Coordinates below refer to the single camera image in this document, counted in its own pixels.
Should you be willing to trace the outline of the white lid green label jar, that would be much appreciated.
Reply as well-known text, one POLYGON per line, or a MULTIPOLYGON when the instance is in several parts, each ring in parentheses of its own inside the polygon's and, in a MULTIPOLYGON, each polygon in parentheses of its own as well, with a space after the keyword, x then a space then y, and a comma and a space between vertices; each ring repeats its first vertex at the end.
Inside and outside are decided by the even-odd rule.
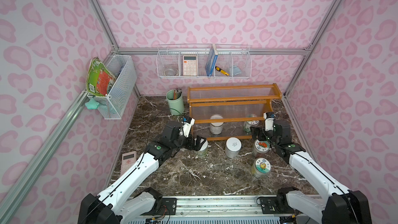
POLYGON ((197 156, 198 157, 206 157, 208 154, 208 142, 204 142, 202 145, 201 149, 197 151, 197 156))

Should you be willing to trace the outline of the strawberry lid seed jar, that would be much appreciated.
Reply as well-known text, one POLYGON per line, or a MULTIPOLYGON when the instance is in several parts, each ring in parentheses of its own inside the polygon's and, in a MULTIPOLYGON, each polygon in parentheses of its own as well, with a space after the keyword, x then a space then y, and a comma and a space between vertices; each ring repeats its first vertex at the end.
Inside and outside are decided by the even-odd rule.
POLYGON ((268 141, 255 140, 251 153, 255 158, 265 158, 269 149, 270 144, 268 141))

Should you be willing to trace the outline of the tall white tin jar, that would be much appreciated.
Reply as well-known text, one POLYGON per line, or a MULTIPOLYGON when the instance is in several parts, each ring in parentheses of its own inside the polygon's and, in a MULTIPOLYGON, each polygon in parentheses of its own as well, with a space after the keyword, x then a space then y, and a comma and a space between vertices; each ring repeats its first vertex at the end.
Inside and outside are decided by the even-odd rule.
POLYGON ((234 159, 238 156, 242 148, 241 141, 238 138, 232 137, 227 139, 225 154, 228 158, 234 159))

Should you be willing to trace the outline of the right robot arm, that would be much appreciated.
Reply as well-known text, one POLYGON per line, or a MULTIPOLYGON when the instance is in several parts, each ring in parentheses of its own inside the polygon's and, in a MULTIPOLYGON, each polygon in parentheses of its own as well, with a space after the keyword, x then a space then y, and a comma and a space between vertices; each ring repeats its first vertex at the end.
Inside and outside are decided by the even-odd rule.
POLYGON ((296 210, 319 224, 370 224, 369 201, 361 191, 352 191, 318 165, 309 153, 291 137, 285 120, 266 119, 264 127, 251 127, 252 138, 260 145, 275 149, 293 169, 298 171, 318 192, 316 200, 296 187, 278 190, 274 204, 264 204, 280 213, 296 210))

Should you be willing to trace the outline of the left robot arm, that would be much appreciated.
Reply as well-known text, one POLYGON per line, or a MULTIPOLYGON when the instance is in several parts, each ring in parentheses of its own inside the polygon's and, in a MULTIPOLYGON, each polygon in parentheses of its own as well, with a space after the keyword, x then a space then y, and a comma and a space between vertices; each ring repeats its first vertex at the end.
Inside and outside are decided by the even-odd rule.
POLYGON ((163 132, 146 146, 137 161, 114 183, 98 195, 88 194, 80 204, 80 224, 128 224, 141 215, 149 215, 148 224, 157 224, 165 216, 176 212, 176 199, 149 187, 132 196, 138 186, 155 172, 167 159, 182 149, 199 151, 206 139, 193 137, 195 120, 184 117, 182 122, 169 122, 163 132))

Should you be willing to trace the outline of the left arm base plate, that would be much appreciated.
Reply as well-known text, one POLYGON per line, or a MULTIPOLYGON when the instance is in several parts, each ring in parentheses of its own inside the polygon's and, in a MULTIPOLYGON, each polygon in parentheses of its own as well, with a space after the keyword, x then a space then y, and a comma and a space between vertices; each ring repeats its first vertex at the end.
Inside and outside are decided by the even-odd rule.
POLYGON ((156 203, 154 215, 176 215, 177 198, 162 198, 156 203))

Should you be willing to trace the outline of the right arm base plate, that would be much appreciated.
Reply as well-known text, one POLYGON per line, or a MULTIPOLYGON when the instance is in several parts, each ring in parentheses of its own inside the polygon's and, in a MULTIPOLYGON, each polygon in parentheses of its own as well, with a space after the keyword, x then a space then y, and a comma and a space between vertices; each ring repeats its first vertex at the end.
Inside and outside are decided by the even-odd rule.
POLYGON ((280 214, 277 206, 277 197, 258 197, 257 204, 260 205, 262 214, 280 214))

